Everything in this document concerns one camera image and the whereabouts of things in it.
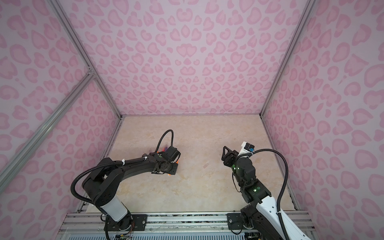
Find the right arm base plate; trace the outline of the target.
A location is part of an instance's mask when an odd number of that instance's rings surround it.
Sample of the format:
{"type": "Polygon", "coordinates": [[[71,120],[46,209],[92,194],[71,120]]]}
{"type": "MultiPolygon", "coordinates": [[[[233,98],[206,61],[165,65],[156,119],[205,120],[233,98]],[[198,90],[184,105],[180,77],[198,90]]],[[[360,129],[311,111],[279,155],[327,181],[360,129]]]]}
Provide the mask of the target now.
{"type": "Polygon", "coordinates": [[[235,230],[244,230],[244,217],[242,216],[241,213],[228,213],[226,214],[227,217],[227,224],[228,224],[228,229],[230,231],[235,231],[235,230]]]}

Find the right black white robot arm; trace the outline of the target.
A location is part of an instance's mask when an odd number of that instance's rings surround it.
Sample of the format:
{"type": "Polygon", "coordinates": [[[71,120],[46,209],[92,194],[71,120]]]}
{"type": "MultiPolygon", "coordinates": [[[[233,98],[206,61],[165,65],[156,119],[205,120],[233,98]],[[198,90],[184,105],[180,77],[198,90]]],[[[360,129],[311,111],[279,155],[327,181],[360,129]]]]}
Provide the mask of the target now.
{"type": "Polygon", "coordinates": [[[232,178],[237,191],[248,204],[241,209],[241,229],[257,230],[268,240],[308,240],[309,237],[282,210],[281,200],[284,195],[289,169],[284,156],[273,149],[255,150],[255,146],[244,142],[240,152],[223,147],[223,164],[232,170],[232,178]],[[279,156],[284,163],[285,174],[278,198],[257,178],[256,168],[251,156],[271,152],[279,156]]]}

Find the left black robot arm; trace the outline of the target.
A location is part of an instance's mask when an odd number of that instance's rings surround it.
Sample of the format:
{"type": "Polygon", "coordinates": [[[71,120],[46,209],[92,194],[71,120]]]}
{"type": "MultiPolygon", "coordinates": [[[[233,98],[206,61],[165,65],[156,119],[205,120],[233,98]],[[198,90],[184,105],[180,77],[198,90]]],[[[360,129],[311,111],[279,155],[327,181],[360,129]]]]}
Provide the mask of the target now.
{"type": "Polygon", "coordinates": [[[144,173],[175,175],[180,156],[177,148],[169,147],[166,151],[144,154],[137,159],[113,161],[111,158],[104,158],[88,171],[82,188],[91,204],[109,219],[129,225],[131,213],[117,197],[120,183],[144,173]]]}

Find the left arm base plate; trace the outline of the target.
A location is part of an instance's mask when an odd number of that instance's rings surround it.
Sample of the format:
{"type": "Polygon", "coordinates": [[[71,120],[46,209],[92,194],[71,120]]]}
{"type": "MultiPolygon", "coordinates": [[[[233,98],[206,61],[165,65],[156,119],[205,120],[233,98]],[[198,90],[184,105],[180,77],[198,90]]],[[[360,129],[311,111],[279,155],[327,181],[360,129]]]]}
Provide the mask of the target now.
{"type": "Polygon", "coordinates": [[[106,216],[104,231],[144,231],[147,224],[147,215],[127,214],[116,222],[112,217],[106,216]]]}

